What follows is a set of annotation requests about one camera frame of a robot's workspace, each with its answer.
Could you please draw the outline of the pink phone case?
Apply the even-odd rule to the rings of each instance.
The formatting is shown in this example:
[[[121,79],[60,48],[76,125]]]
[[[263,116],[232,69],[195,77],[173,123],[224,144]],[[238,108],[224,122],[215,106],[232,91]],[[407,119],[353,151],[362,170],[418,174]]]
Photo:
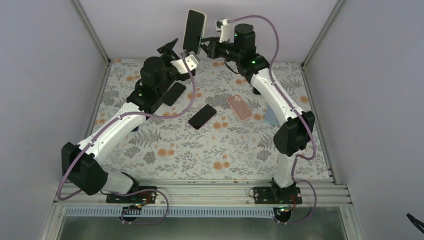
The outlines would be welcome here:
[[[239,120],[245,121],[253,116],[252,111],[249,109],[240,95],[236,94],[229,97],[227,102]]]

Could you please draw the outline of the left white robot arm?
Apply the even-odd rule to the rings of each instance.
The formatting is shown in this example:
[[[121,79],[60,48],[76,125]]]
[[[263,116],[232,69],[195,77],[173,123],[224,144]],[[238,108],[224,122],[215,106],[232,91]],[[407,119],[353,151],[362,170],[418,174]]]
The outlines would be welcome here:
[[[111,119],[79,143],[68,142],[62,147],[63,178],[56,192],[59,200],[66,200],[61,195],[66,181],[89,196],[100,191],[110,192],[128,203],[139,197],[135,178],[124,172],[105,170],[100,163],[131,131],[148,119],[159,117],[155,112],[176,81],[194,80],[200,60],[194,52],[187,50],[178,56],[173,50],[176,43],[176,39],[166,43],[158,48],[159,56],[149,57],[143,62],[134,90]]]

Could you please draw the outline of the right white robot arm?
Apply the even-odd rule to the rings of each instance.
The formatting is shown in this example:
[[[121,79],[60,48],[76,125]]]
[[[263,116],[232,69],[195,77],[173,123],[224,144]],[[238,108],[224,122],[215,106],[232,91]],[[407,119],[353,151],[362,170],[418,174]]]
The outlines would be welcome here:
[[[252,25],[241,23],[231,30],[230,21],[225,18],[215,24],[220,36],[202,39],[201,48],[211,59],[234,62],[236,72],[252,85],[256,94],[263,96],[280,124],[273,137],[279,157],[277,172],[271,179],[270,195],[274,202],[282,204],[296,195],[292,169],[297,154],[312,140],[315,116],[311,111],[302,110],[290,98],[277,81],[270,63],[256,52],[256,34]]]

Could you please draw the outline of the black phone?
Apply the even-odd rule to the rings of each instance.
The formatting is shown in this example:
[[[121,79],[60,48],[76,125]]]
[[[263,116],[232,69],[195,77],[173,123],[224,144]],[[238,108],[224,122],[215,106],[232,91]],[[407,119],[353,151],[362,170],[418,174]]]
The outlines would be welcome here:
[[[201,108],[194,116],[192,116],[188,123],[195,130],[199,130],[203,125],[205,125],[215,114],[217,111],[209,104],[206,104],[203,108]]]

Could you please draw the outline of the light blue phone case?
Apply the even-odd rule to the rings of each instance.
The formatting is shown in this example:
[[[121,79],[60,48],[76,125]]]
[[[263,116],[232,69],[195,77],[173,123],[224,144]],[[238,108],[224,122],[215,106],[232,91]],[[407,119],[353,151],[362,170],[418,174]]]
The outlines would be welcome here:
[[[269,105],[267,106],[267,109],[264,115],[264,121],[272,125],[279,124],[279,120],[276,114],[274,113],[273,109]]]

